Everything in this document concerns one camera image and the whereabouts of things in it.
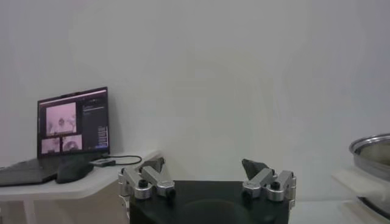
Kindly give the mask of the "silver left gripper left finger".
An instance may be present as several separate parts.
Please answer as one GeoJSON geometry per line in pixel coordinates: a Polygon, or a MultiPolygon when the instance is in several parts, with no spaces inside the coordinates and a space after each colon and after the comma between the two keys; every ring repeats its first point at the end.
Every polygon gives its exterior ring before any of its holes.
{"type": "Polygon", "coordinates": [[[136,200],[150,199],[155,191],[157,196],[172,200],[176,197],[176,184],[164,173],[163,157],[146,161],[139,168],[125,167],[119,171],[119,196],[134,197],[136,200]]]}

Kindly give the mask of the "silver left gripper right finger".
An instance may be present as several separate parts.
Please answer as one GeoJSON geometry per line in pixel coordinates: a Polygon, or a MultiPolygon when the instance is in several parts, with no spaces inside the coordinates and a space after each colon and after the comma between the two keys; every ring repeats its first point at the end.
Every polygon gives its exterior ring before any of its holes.
{"type": "Polygon", "coordinates": [[[277,174],[265,163],[249,159],[243,159],[241,164],[248,178],[242,183],[245,201],[260,198],[262,192],[270,201],[296,200],[296,176],[292,171],[283,170],[277,174]]]}

